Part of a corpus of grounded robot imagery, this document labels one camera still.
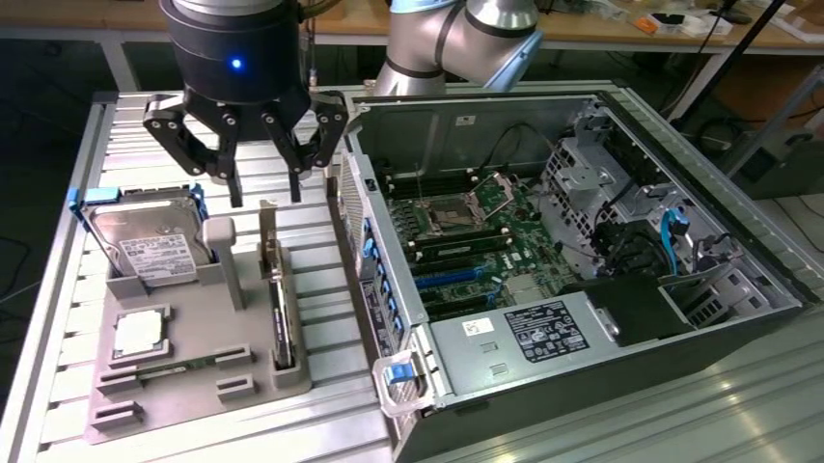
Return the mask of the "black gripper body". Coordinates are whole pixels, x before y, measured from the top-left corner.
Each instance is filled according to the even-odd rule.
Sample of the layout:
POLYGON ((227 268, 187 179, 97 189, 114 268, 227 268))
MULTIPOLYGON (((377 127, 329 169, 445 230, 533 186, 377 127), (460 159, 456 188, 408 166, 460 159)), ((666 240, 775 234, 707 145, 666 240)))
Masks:
POLYGON ((213 131, 223 111, 237 120, 238 139, 262 141, 266 110, 292 130, 309 109, 300 57, 294 1, 162 1, 166 28, 186 90, 189 113, 213 131))

